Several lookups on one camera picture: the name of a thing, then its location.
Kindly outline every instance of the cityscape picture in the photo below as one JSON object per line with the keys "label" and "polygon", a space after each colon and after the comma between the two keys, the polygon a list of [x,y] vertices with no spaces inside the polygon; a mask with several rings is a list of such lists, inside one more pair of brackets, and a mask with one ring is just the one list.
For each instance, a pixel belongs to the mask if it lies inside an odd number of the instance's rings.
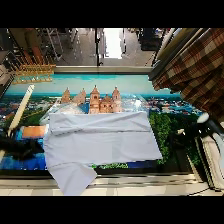
{"label": "cityscape picture", "polygon": [[[55,74],[53,81],[35,83],[31,97],[20,119],[17,141],[30,138],[43,144],[48,130],[49,113],[98,114],[146,111],[163,155],[158,166],[173,163],[172,149],[166,144],[171,132],[196,121],[202,112],[184,102],[179,94],[168,89],[155,91],[147,75],[63,75]],[[0,100],[0,127],[9,127],[29,84],[11,85]],[[188,147],[192,162],[199,163],[195,149]],[[148,168],[152,161],[122,164],[92,165],[93,168]],[[0,170],[46,170],[43,153],[26,161],[5,154]]]}

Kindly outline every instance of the plaid fabric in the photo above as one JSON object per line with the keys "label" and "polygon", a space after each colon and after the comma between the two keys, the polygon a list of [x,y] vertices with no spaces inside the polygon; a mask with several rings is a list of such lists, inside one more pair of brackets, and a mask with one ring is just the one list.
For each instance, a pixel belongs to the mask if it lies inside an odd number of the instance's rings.
{"label": "plaid fabric", "polygon": [[224,28],[210,28],[153,80],[155,90],[181,91],[183,100],[216,118],[224,115]]}

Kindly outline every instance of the blue sky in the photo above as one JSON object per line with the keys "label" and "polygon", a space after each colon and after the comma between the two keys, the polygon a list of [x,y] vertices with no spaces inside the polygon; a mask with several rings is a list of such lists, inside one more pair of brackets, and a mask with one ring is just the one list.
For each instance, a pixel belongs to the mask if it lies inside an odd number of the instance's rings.
{"label": "blue sky", "polygon": [[[95,85],[100,93],[112,93],[117,86],[121,93],[131,94],[169,94],[170,90],[155,91],[147,75],[62,75],[55,74],[52,82],[34,84],[33,95],[40,93],[62,94],[69,87],[71,94],[77,94],[85,88],[89,94]],[[6,94],[24,94],[29,84],[11,85]]]}

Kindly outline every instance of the checkered cloth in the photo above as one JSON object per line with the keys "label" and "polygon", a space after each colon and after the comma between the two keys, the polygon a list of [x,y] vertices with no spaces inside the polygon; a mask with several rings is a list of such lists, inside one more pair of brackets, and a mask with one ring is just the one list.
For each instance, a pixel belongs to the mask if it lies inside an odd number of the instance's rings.
{"label": "checkered cloth", "polygon": [[224,115],[224,28],[210,28],[153,80],[155,90],[181,91],[183,100],[219,118]]}

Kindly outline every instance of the glass tabletop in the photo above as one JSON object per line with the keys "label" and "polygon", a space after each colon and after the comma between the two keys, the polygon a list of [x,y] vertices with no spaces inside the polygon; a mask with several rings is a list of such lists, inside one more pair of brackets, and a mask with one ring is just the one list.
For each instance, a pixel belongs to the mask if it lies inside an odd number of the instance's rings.
{"label": "glass tabletop", "polygon": [[[9,127],[30,84],[11,85],[0,100],[0,126]],[[43,145],[48,131],[49,113],[89,114],[146,111],[163,159],[93,165],[98,174],[192,173],[200,159],[195,145],[173,150],[168,136],[197,120],[201,111],[184,102],[168,89],[155,91],[147,75],[54,74],[52,82],[34,84],[16,132],[16,140],[37,139]],[[99,101],[90,102],[95,95]],[[9,153],[0,158],[0,175],[49,175],[44,153],[26,161]]]}

